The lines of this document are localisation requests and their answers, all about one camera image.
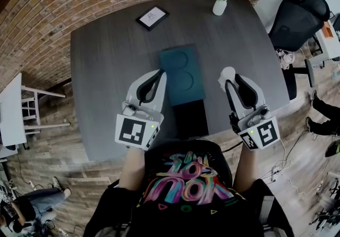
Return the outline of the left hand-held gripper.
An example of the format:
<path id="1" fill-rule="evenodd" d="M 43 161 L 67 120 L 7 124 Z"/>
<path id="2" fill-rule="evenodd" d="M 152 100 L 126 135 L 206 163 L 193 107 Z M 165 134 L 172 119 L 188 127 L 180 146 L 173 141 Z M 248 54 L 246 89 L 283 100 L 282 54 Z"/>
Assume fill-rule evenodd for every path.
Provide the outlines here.
<path id="1" fill-rule="evenodd" d="M 130 85 L 122 113 L 116 117 L 115 142 L 149 150 L 164 120 L 166 83 L 166 72 L 154 70 Z"/>

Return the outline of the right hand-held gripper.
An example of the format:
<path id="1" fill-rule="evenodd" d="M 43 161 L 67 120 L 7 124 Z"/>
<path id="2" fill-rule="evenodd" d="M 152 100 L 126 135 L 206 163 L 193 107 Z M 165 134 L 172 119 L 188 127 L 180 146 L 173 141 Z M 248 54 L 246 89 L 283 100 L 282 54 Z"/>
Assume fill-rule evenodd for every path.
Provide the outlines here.
<path id="1" fill-rule="evenodd" d="M 257 109 L 258 93 L 245 78 L 235 75 L 235 84 L 227 79 L 225 91 L 232 110 L 230 115 L 233 131 L 242 139 L 249 150 L 265 149 L 280 140 L 277 119 L 272 116 L 269 106 Z M 246 108 L 255 111 L 245 116 Z"/>

